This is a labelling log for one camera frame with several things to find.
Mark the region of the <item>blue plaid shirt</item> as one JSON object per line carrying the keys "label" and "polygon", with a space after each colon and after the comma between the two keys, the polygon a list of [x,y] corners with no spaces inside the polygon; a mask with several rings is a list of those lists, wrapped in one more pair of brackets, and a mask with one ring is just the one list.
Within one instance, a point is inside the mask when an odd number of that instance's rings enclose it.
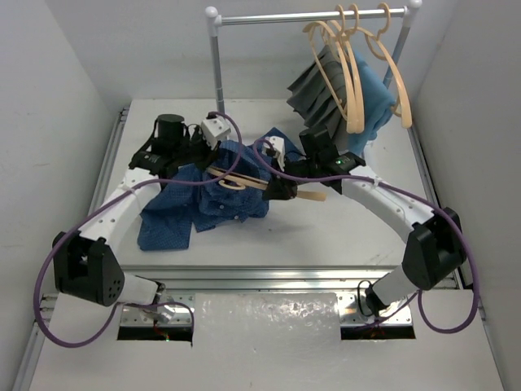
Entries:
{"label": "blue plaid shirt", "polygon": [[[280,130],[272,128],[261,136],[281,137],[285,143],[288,160],[299,160],[300,149]],[[225,141],[220,147],[220,155],[214,167],[228,169],[234,162],[239,143]],[[253,153],[253,146],[243,147],[243,153],[235,173],[269,181],[271,173],[260,165]],[[173,178],[188,182],[202,182],[213,178],[199,171],[195,165],[179,169]],[[141,226],[137,244],[144,252],[184,250],[190,245],[192,227],[197,232],[209,231],[223,222],[239,220],[245,222],[250,217],[263,218],[269,212],[269,201],[262,200],[261,190],[247,187],[233,191],[213,182],[200,187],[168,184],[162,192],[151,200],[141,212]]]}

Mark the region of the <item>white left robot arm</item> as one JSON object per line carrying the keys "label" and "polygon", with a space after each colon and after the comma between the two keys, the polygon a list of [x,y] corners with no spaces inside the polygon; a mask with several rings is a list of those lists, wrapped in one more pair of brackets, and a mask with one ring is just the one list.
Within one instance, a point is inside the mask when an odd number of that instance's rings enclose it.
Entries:
{"label": "white left robot arm", "polygon": [[230,126],[217,116],[208,116],[190,130],[183,116],[159,115],[151,135],[133,154],[100,213],[72,234],[55,237],[53,268],[58,291],[103,306],[156,303],[160,284],[125,273],[116,259],[116,250],[167,180],[185,165],[209,167],[230,132]]}

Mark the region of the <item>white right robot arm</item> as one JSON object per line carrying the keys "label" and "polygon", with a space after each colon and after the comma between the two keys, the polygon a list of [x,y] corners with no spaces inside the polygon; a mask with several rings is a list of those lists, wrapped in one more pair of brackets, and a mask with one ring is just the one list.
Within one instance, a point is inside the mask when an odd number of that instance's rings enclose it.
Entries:
{"label": "white right robot arm", "polygon": [[304,155],[298,160],[287,158],[282,137],[259,142],[270,162],[268,199],[289,200],[301,183],[319,182],[367,208],[405,243],[401,264],[366,288],[361,310],[377,317],[410,293],[433,289],[465,261],[460,220],[452,209],[436,211],[414,195],[392,190],[362,158],[339,152],[326,130],[304,130],[300,141]]}

